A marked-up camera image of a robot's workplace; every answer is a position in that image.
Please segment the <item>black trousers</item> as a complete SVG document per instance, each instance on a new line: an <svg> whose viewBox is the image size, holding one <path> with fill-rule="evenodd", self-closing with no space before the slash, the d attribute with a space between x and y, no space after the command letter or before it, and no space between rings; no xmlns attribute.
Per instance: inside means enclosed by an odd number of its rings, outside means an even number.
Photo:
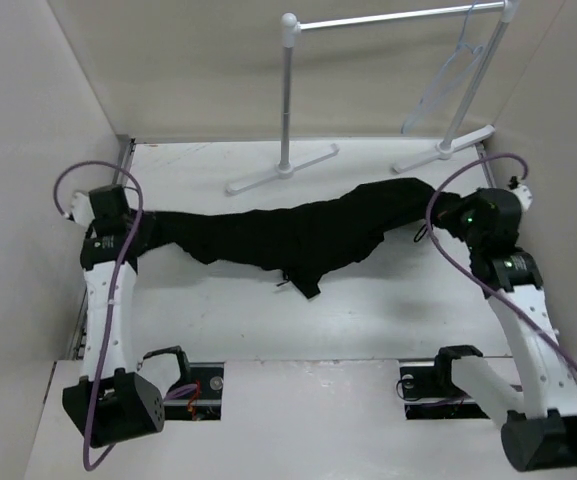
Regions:
<svg viewBox="0 0 577 480"><path fill-rule="evenodd" d="M146 250L175 244L203 264L279 270L306 298L327 273L366 259L387 232L429 217L435 225L461 196L418 178L365 183L331 200L292 208L202 215L146 211Z"/></svg>

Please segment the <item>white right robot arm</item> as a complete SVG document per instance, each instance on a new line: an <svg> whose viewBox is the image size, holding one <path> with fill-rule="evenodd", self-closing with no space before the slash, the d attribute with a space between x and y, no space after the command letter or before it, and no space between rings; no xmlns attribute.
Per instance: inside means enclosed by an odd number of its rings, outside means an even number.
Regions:
<svg viewBox="0 0 577 480"><path fill-rule="evenodd" d="M519 472L577 467L577 364L560 347L534 258L517 245L533 200L527 186L481 188L449 204L430 202L429 228L463 242L470 265L458 270L481 288L499 321L519 375L504 380L472 346L444 347L432 370L441 394L460 390L499 428Z"/></svg>

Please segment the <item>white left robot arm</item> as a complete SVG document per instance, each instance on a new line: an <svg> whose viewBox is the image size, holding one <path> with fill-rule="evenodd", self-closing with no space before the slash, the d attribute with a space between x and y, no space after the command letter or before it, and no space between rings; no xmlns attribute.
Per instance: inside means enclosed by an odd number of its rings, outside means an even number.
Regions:
<svg viewBox="0 0 577 480"><path fill-rule="evenodd" d="M73 214L90 231L80 255L87 293L86 340L77 383L62 405L87 447L98 449L160 432L164 402L195 391L178 346L137 355L132 303L139 249L151 222L111 185L76 194Z"/></svg>

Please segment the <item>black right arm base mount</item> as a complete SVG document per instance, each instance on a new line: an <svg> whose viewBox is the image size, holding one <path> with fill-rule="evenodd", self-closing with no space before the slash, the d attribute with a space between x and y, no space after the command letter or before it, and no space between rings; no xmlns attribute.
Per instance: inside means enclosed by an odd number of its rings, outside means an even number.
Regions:
<svg viewBox="0 0 577 480"><path fill-rule="evenodd" d="M396 394L404 403L406 420L488 419L483 410L456 387L442 386L428 362L404 363Z"/></svg>

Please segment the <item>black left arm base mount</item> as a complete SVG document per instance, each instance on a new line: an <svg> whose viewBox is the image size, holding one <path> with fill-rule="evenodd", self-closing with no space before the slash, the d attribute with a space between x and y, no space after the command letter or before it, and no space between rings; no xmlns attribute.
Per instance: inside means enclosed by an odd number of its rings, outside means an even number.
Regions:
<svg viewBox="0 0 577 480"><path fill-rule="evenodd" d="M225 384L224 363L191 363L190 374L182 375L177 361L163 357L143 360L137 373L157 386L161 396L192 384L199 387L164 401L168 421L220 421Z"/></svg>

